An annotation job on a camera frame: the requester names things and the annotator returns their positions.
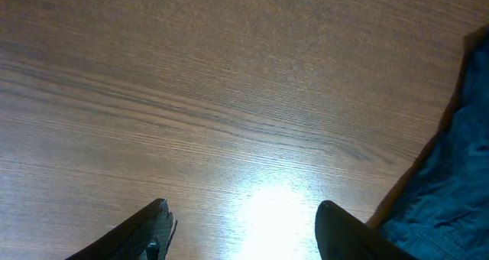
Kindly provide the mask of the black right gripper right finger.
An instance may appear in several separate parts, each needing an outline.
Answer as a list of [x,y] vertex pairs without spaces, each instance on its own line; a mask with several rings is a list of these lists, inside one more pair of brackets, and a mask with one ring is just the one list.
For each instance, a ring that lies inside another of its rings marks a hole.
[[319,204],[315,235],[322,260],[415,260],[331,200]]

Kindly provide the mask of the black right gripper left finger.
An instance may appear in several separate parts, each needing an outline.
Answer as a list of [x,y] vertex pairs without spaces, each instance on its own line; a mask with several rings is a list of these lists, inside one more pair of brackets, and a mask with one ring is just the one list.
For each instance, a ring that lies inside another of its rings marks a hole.
[[177,224],[167,200],[158,198],[68,259],[164,260]]

